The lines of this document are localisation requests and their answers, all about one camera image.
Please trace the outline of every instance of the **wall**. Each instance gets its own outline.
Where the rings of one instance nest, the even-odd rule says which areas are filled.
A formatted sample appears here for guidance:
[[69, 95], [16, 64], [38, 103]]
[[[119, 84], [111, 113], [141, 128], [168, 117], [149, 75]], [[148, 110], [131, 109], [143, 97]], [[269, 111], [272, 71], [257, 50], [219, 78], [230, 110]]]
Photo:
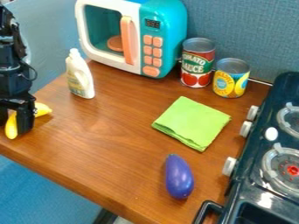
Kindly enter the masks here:
[[183, 0], [188, 36], [216, 41], [217, 58], [244, 59], [252, 77], [299, 71], [299, 0]]
[[[244, 59], [252, 77], [273, 81], [299, 70], [299, 0], [182, 0], [189, 13], [188, 36], [217, 43], [217, 58]], [[75, 0], [17, 0], [15, 13], [39, 71], [32, 92], [65, 71], [70, 48], [79, 47]]]
[[6, 4], [29, 42], [32, 65], [38, 70], [32, 92], [64, 73], [69, 49], [79, 47], [75, 0], [16, 0]]

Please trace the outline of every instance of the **white bottle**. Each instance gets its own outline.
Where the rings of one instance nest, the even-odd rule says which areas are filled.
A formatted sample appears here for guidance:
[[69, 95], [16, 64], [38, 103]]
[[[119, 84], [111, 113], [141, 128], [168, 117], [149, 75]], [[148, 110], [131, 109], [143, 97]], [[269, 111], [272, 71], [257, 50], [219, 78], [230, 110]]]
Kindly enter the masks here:
[[71, 92], [86, 99], [94, 98], [94, 79], [78, 49], [72, 48], [66, 58], [67, 83]]

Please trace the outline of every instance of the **yellow can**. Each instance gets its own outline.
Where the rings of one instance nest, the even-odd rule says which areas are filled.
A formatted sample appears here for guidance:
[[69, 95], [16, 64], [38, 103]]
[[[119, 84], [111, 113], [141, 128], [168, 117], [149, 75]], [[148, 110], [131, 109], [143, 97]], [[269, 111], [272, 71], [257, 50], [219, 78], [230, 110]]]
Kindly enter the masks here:
[[221, 59], [216, 64], [212, 89], [225, 98], [237, 98], [245, 93], [250, 74], [249, 65], [241, 59]]

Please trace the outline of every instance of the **toy stove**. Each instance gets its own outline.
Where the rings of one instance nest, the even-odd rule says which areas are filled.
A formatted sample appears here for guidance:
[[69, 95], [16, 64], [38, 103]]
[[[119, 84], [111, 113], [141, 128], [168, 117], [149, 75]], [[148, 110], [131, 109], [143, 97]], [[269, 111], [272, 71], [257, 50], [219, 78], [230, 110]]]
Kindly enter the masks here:
[[247, 143], [238, 160], [229, 157], [226, 204], [205, 201], [193, 223], [219, 214], [217, 223], [299, 223], [299, 73], [276, 78], [266, 100], [252, 106], [240, 134]]

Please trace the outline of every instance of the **teal microwave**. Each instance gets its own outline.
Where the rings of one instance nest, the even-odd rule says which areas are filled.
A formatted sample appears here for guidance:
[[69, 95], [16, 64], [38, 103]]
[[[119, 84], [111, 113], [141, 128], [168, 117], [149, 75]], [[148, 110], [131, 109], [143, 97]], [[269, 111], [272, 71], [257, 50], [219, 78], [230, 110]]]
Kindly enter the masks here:
[[78, 0], [80, 44], [102, 64], [163, 78], [177, 63], [187, 33], [180, 0]]

